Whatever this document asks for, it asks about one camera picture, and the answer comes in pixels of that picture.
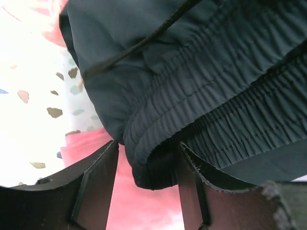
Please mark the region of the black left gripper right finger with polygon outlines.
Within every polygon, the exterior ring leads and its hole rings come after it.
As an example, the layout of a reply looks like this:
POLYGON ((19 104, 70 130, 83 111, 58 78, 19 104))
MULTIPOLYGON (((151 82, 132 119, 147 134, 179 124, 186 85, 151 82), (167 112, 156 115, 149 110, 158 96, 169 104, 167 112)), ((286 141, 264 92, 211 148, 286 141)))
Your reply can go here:
POLYGON ((290 206, 297 183, 253 185, 218 170, 178 145, 180 203, 187 230, 296 230, 290 206))

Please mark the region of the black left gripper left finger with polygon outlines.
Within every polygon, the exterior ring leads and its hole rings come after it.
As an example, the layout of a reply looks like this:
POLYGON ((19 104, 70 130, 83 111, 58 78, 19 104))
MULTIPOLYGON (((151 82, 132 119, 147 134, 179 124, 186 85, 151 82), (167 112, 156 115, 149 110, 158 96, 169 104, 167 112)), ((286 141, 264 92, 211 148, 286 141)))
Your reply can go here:
POLYGON ((118 165, 110 141, 83 160, 35 185, 0 188, 2 230, 106 229, 118 165))

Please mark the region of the dark navy shorts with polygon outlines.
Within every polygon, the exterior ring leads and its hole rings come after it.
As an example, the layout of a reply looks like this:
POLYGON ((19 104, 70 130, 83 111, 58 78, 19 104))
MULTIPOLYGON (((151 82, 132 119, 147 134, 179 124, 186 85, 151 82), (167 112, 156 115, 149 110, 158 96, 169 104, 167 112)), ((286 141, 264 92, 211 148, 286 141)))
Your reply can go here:
POLYGON ((307 173, 307 3, 202 0, 119 60, 181 0, 70 0, 67 48, 145 189, 177 183, 179 142, 241 180, 307 173))

